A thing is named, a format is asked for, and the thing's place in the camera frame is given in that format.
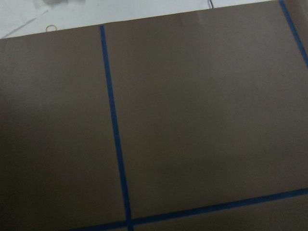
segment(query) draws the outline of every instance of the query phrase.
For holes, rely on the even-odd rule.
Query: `blue line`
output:
[[[90,226],[90,227],[84,227],[84,228],[78,228],[78,229],[71,229],[67,231],[103,231],[103,230],[113,230],[113,229],[123,228],[126,226],[127,226],[126,221],[119,221],[115,223],[96,225],[96,226]]]
[[[242,206],[255,205],[255,204],[269,202],[269,201],[281,200],[285,198],[291,198],[291,197],[296,197],[296,196],[301,196],[301,195],[306,195],[306,194],[308,194],[308,188],[289,191],[289,192],[283,192],[283,193],[277,193],[277,194],[272,194],[272,195],[267,195],[267,196],[261,196],[261,197],[256,197],[256,198],[250,198],[250,199],[241,200],[241,201],[229,202],[229,203],[224,203],[224,204],[219,204],[219,205],[211,205],[211,206],[206,206],[206,207],[201,207],[201,208],[184,210],[180,212],[156,215],[156,216],[145,217],[145,218],[137,218],[133,220],[133,224],[141,225],[141,224],[146,224],[146,223],[151,223],[151,222],[182,218],[182,217],[193,216],[193,215],[198,215],[198,214],[216,212],[216,211],[220,211],[224,209],[231,209],[231,208],[237,208],[237,207],[242,207]]]
[[[121,141],[120,141],[120,133],[119,133],[119,128],[117,124],[116,108],[115,108],[116,105],[115,105],[114,92],[112,88],[111,72],[110,72],[110,65],[109,65],[109,59],[108,59],[107,41],[106,41],[104,25],[100,26],[100,31],[101,31],[101,41],[102,41],[103,58],[104,58],[106,81],[107,81],[107,88],[108,88],[110,112],[111,112],[112,126],[114,130],[115,148],[116,148],[116,155],[117,155],[121,186],[122,186],[125,216],[126,216],[128,231],[133,231],[134,228],[133,228],[132,220],[131,220],[128,186],[127,186],[127,181],[126,181],[126,176],[125,176],[124,160],[123,160]]]
[[[290,29],[291,29],[291,31],[293,33],[293,36],[294,36],[295,41],[296,41],[296,43],[298,45],[298,48],[299,48],[299,50],[300,50],[300,52],[301,52],[301,54],[302,54],[302,56],[304,58],[304,61],[305,61],[306,65],[307,65],[307,67],[308,67],[308,56],[307,56],[307,53],[305,51],[305,48],[303,46],[302,41],[300,40],[300,37],[298,35],[298,32],[296,30],[296,27],[295,27],[292,19],[291,19],[291,16],[290,16],[290,14],[288,12],[288,9],[287,9],[287,7],[286,7],[286,5],[285,5],[283,0],[279,0],[279,3],[281,5],[283,14],[284,14],[284,16],[285,16],[285,18],[286,18],[286,20],[287,20],[287,22],[289,24],[289,27],[290,27]]]

